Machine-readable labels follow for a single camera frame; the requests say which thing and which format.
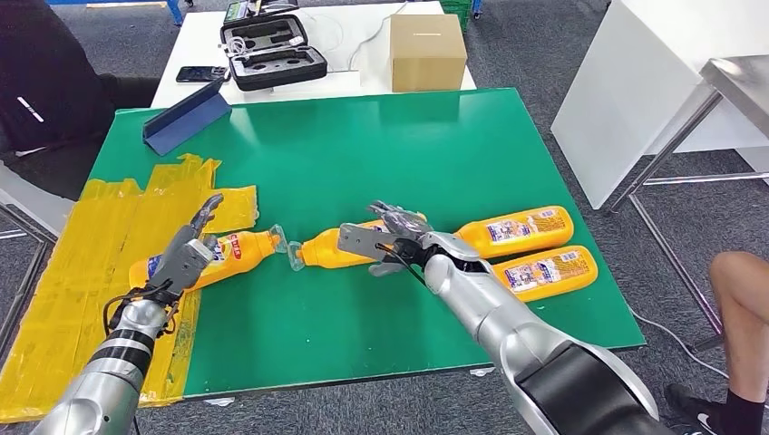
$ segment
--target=person's leg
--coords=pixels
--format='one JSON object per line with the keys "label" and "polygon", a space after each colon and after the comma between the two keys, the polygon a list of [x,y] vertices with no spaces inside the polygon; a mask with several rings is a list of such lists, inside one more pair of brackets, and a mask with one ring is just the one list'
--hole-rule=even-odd
{"label": "person's leg", "polygon": [[3,163],[21,178],[54,195],[76,201],[83,191],[102,140],[33,152],[23,157],[2,156]]}
{"label": "person's leg", "polygon": [[99,79],[115,109],[150,107],[161,79],[146,77],[115,77],[100,74]]}
{"label": "person's leg", "polygon": [[769,383],[769,263],[724,252],[713,260],[710,280],[724,323],[726,404],[698,399],[681,385],[667,387],[667,401],[710,433],[759,435]]}

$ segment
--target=yellow tape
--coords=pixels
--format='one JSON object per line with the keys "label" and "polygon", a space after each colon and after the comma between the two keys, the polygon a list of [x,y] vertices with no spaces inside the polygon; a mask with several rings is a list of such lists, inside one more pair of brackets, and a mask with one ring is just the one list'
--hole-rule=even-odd
{"label": "yellow tape", "polygon": [[[190,154],[155,166],[146,190],[126,179],[88,181],[75,203],[0,373],[0,422],[45,415],[104,339],[102,307],[128,291],[128,268],[162,252],[213,193],[224,201],[207,232],[253,227],[256,188],[213,189],[218,161]],[[184,295],[176,333],[155,344],[142,406],[181,399],[200,292]]]}

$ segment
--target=bare knee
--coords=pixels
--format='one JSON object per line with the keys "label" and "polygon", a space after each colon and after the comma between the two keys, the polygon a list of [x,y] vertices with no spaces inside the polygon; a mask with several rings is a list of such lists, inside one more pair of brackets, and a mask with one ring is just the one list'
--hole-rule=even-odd
{"label": "bare knee", "polygon": [[725,251],[716,255],[710,263],[709,271],[713,290],[717,294],[723,295],[729,287],[724,284],[738,281],[746,268],[751,268],[756,261],[763,262],[764,260],[749,252],[742,251]]}

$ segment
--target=sneaker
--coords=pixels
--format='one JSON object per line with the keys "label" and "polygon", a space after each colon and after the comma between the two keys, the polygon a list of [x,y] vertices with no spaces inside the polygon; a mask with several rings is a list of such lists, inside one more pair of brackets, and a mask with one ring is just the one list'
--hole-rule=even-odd
{"label": "sneaker", "polygon": [[665,400],[692,425],[692,435],[698,431],[703,435],[723,435],[719,415],[723,403],[700,399],[690,388],[677,383],[665,388]]}

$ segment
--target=white logo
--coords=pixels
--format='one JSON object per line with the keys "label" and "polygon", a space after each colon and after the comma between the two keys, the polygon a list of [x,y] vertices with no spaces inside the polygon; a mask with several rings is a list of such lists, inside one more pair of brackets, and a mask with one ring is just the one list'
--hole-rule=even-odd
{"label": "white logo", "polygon": [[702,423],[702,427],[705,428],[705,430],[707,430],[711,434],[718,435],[717,433],[713,432],[713,430],[710,428],[710,425],[707,424],[707,419],[709,418],[710,416],[703,412],[700,412],[699,414],[697,414],[697,419],[699,420],[700,423]]}

